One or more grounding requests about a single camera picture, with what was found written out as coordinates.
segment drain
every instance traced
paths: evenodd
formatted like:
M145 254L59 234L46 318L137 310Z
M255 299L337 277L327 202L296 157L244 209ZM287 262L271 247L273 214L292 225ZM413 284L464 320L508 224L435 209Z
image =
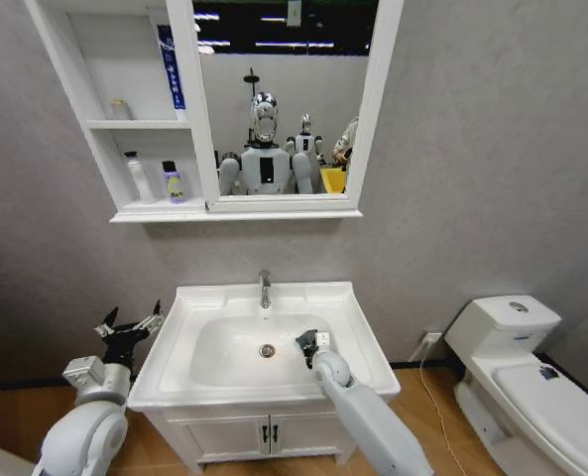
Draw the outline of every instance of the drain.
M274 357L274 354L276 353L276 347L274 347L272 344L264 344L261 345L260 349L258 349L258 353L261 354L261 357L264 359L269 359L270 357Z

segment wooden floor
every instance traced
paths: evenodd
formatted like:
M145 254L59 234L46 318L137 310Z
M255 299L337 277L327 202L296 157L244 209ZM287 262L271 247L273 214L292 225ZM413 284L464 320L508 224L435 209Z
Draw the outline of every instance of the wooden floor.
M436 410L421 385L418 370L396 371L402 391L391 407L420 441L437 476L461 472L448 452ZM425 369L425 380L443 414L451 446L465 472L475 476L503 475L476 437L454 400L453 374L446 368ZM67 387L0 392L0 447L30 461L36 459L42 438L73 403ZM109 474L119 476L185 476L175 453L141 414L127 412L129 431ZM332 457L268 459L210 464L205 474L233 476L368 476L376 473L359 451L348 465L336 466Z

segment toilet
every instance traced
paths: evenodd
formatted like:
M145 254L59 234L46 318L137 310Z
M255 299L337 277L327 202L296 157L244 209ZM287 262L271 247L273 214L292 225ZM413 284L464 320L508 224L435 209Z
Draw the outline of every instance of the toilet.
M456 400L509 476L588 476L588 395L532 351L560 322L530 296L471 301L445 334Z

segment wall shelf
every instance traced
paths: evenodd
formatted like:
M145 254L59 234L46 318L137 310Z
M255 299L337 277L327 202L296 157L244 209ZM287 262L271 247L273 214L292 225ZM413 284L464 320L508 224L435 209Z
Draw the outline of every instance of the wall shelf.
M126 129L186 129L189 130L190 125L188 121L173 121L173 120L133 120L133 121L117 121L117 120L97 120L89 119L86 121L89 129L105 129L105 130L126 130Z
M111 222L361 216L357 210L359 195L402 0L380 0L372 44L382 47L371 49L367 66L354 149L358 161L351 167L347 193L331 196L221 196L190 0L25 2L115 203ZM378 28L380 18L382 25ZM175 58L168 57L168 49L162 55L160 25L172 29ZM167 28L161 31L167 34ZM175 105L182 107L177 84L184 104L189 106L188 115L184 109L175 111ZM109 119L110 104L115 99L128 104L133 120ZM157 199L152 204L139 201L124 157L130 151L138 153ZM170 203L164 161L175 162L185 203Z

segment lotion bottle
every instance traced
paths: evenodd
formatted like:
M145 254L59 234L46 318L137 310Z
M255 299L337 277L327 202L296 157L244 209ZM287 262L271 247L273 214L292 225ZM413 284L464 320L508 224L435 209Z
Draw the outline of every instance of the lotion bottle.
M131 171L133 181L137 186L137 191L139 192L139 197L142 200L142 203L154 203L155 196L153 195L153 190L148 182L144 166L137 160L137 152L126 152L124 153L124 156L128 158L128 170Z
M183 189L181 187L181 177L176 171L174 161L163 161L164 178L166 179L166 190L171 199L171 203L183 203Z

